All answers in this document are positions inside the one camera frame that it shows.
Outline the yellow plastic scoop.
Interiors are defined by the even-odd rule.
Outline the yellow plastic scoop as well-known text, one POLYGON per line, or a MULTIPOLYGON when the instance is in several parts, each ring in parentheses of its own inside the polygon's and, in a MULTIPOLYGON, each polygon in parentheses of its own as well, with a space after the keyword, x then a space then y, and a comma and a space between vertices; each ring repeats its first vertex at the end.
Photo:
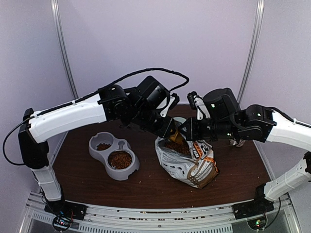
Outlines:
POLYGON ((185 140, 178 130, 175 130, 174 134, 170 135, 169 139, 179 145, 185 144, 185 140))

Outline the dog food bag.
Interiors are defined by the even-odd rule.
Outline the dog food bag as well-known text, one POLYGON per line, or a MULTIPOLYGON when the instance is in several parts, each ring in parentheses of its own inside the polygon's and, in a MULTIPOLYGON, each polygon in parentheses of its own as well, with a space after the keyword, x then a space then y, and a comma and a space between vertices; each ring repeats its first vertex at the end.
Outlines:
POLYGON ((158 137, 155 140, 155 151, 159 164, 174 179, 202 189, 220 173, 213 147, 205 140, 187 141, 190 155, 166 148, 164 144, 167 141, 171 140, 158 137))

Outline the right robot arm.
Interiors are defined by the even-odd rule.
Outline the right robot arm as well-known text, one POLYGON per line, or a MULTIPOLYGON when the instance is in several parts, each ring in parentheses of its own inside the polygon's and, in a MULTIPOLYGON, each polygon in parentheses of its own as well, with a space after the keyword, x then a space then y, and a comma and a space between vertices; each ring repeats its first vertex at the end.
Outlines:
POLYGON ((256 190, 249 203, 253 214, 260 214, 268 201, 276 201, 283 194, 311 179, 311 126, 289 117, 275 107, 258 104, 242 110, 229 88, 215 89, 203 97, 196 92, 187 95, 196 117, 188 118, 178 130, 187 141, 232 139, 277 142, 306 150, 304 157, 292 169, 256 190))

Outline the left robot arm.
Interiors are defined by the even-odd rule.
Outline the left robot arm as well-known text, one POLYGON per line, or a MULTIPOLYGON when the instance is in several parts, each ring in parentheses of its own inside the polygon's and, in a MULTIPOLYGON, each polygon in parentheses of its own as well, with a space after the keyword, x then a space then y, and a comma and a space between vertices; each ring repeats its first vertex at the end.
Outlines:
POLYGON ((120 120, 123 125, 138 125, 158 137, 174 134, 175 123, 167 112, 179 102, 176 93, 152 76, 137 87, 123 89, 112 84, 80 99, 44 111, 25 111, 18 132, 22 160, 32 170, 51 208, 60 216, 70 211, 61 185, 48 160, 47 140, 86 125, 120 120))

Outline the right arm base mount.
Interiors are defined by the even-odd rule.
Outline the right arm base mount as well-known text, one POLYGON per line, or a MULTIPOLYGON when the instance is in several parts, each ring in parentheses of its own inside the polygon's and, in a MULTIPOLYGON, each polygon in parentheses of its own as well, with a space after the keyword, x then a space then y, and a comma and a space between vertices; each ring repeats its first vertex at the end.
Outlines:
POLYGON ((266 199, 251 200, 232 206, 235 219, 262 215, 274 210, 274 204, 266 199))

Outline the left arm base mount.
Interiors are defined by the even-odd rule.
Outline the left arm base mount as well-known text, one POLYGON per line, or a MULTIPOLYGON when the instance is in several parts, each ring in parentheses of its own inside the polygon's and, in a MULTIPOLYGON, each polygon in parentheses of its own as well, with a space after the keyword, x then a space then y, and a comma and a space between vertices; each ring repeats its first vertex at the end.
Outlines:
POLYGON ((45 201, 45 212, 69 219, 84 220, 87 206, 65 200, 45 201))

